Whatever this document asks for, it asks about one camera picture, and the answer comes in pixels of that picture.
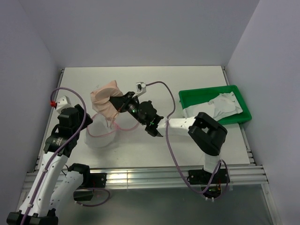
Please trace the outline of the beige bra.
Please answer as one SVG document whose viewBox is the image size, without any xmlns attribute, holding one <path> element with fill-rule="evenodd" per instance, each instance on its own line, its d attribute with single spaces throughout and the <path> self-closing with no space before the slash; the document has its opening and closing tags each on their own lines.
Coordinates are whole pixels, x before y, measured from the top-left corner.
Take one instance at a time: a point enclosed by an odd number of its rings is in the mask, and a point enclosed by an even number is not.
<svg viewBox="0 0 300 225">
<path fill-rule="evenodd" d="M 112 127 L 119 115 L 118 110 L 110 102 L 110 97 L 122 97 L 123 95 L 116 80 L 90 93 L 93 110 L 105 117 L 107 126 Z"/>
</svg>

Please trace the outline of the mesh laundry bag pink trim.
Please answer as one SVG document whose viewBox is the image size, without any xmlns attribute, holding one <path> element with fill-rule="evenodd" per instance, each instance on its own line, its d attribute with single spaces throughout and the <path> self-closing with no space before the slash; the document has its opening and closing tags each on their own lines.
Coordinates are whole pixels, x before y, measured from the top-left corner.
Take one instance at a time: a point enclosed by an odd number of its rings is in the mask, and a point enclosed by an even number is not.
<svg viewBox="0 0 300 225">
<path fill-rule="evenodd" d="M 133 131 L 139 123 L 132 119 L 115 120 L 113 123 L 107 121 L 105 117 L 96 113 L 92 117 L 93 122 L 87 126 L 84 142 L 87 146 L 94 149 L 104 148 L 114 142 L 119 132 Z"/>
</svg>

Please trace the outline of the white cloth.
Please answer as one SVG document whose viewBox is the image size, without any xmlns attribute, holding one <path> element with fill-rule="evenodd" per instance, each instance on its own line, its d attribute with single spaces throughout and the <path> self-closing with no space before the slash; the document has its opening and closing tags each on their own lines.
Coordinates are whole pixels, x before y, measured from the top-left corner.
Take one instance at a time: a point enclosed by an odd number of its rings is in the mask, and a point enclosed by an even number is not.
<svg viewBox="0 0 300 225">
<path fill-rule="evenodd" d="M 219 121 L 225 117 L 240 114 L 243 112 L 243 109 L 233 92 L 221 93 L 209 102 L 192 105 L 183 109 L 185 118 L 194 117 L 201 112 Z"/>
</svg>

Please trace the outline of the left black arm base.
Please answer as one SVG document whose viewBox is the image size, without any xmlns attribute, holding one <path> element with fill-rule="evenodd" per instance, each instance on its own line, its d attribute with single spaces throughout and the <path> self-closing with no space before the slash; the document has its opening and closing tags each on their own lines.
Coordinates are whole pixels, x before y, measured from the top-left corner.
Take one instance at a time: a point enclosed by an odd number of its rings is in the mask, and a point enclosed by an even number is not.
<svg viewBox="0 0 300 225">
<path fill-rule="evenodd" d="M 106 186 L 107 174 L 102 173 L 91 173 L 89 179 L 82 184 L 73 193 L 73 199 L 77 202 L 91 201 L 94 197 L 100 197 Z"/>
</svg>

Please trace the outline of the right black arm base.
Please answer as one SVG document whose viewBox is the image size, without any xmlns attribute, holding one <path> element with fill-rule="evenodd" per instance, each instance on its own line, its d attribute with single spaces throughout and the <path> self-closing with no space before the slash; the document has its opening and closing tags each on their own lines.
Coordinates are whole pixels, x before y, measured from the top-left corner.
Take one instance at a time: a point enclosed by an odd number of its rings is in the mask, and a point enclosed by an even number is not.
<svg viewBox="0 0 300 225">
<path fill-rule="evenodd" d="M 200 185 L 203 191 L 209 180 L 211 174 L 201 170 L 189 170 L 187 181 L 190 185 Z M 218 168 L 216 174 L 212 178 L 209 188 L 203 193 L 205 200 L 214 201 L 216 198 L 220 197 L 225 191 L 228 190 L 230 184 L 230 176 L 227 169 Z"/>
</svg>

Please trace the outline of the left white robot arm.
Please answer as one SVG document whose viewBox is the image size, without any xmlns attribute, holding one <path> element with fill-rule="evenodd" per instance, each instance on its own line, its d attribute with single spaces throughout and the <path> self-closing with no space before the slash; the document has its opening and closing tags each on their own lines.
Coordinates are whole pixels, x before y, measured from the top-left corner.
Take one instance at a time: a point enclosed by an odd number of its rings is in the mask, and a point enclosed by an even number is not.
<svg viewBox="0 0 300 225">
<path fill-rule="evenodd" d="M 90 167 L 74 163 L 56 187 L 60 173 L 77 145 L 80 132 L 93 120 L 79 105 L 62 109 L 59 123 L 46 139 L 42 164 L 26 199 L 17 212 L 10 212 L 9 225 L 56 225 L 63 205 L 79 187 L 91 183 Z"/>
</svg>

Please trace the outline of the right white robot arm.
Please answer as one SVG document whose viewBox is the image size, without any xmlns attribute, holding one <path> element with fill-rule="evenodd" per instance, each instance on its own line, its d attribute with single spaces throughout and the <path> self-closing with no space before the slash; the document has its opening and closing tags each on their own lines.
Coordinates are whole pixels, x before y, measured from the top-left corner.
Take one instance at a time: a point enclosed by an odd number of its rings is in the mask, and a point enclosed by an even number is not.
<svg viewBox="0 0 300 225">
<path fill-rule="evenodd" d="M 131 114 L 153 137 L 178 135 L 192 138 L 205 158 L 203 169 L 188 172 L 190 184 L 215 184 L 228 178 L 226 170 L 220 168 L 220 152 L 227 129 L 208 114 L 200 112 L 190 118 L 168 119 L 157 114 L 150 100 L 140 102 L 134 92 L 128 92 L 122 97 L 110 97 L 109 101 L 118 112 Z"/>
</svg>

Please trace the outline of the green plastic tray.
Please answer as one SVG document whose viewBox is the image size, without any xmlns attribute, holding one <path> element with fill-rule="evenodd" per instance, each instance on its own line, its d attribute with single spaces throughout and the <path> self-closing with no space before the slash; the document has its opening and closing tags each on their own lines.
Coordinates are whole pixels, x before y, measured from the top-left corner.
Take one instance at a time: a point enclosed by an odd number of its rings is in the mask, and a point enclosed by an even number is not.
<svg viewBox="0 0 300 225">
<path fill-rule="evenodd" d="M 209 102 L 213 98 L 217 97 L 219 94 L 230 92 L 233 92 L 235 94 L 243 112 L 231 115 L 229 117 L 225 117 L 221 119 L 219 123 L 222 125 L 229 125 L 234 123 L 243 124 L 250 121 L 252 119 L 252 115 L 247 107 L 246 102 L 243 99 L 242 94 L 240 93 L 236 85 L 181 90 L 179 91 L 179 98 L 182 109 L 184 110 L 192 105 Z"/>
</svg>

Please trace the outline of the aluminium frame rail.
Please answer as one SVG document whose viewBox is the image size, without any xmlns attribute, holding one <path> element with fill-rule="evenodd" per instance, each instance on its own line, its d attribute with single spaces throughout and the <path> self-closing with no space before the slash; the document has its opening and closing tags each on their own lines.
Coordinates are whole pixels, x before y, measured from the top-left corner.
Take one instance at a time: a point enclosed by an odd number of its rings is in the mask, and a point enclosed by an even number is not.
<svg viewBox="0 0 300 225">
<path fill-rule="evenodd" d="M 262 166 L 230 166 L 231 185 L 268 184 Z M 138 169 L 91 169 L 92 176 L 106 173 L 107 189 L 184 188 L 185 182 L 176 167 L 150 167 Z"/>
</svg>

